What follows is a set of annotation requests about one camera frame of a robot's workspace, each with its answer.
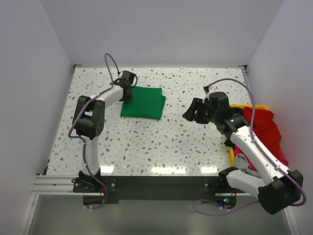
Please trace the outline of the green t shirt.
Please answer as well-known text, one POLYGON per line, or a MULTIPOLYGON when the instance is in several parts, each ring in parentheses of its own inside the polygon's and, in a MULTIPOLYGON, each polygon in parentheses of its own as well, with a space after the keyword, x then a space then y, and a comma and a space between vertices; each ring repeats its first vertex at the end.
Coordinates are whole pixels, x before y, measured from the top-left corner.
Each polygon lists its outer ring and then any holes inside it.
POLYGON ((121 117, 161 119, 166 101, 162 88, 134 87, 132 96, 131 100, 123 102, 121 117))

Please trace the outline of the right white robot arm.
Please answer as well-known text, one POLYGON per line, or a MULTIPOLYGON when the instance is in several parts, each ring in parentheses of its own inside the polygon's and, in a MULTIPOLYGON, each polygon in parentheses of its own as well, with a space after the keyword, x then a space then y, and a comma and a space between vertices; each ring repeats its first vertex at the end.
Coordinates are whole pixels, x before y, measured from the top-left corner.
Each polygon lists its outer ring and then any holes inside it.
POLYGON ((213 123, 226 136, 227 142, 242 150, 256 167, 258 177, 237 167, 221 171, 218 180, 221 191, 230 192, 236 188, 249 193, 269 214, 306 203, 303 175, 298 170, 291 171, 266 148, 254 133, 252 122, 232 109, 224 92, 208 94, 204 99, 193 98, 182 116, 199 124, 213 123))

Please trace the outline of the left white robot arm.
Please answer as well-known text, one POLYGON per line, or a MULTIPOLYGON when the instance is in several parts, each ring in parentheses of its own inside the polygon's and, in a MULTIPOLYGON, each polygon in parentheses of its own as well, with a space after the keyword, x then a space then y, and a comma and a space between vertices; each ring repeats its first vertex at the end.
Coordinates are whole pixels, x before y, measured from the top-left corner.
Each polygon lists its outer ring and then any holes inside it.
POLYGON ((105 110, 115 102, 131 100, 132 88, 136 84, 137 75, 123 71, 121 77, 100 94, 78 98, 68 136, 83 143, 82 168, 78 177, 90 192, 101 188, 98 140, 105 127, 105 110))

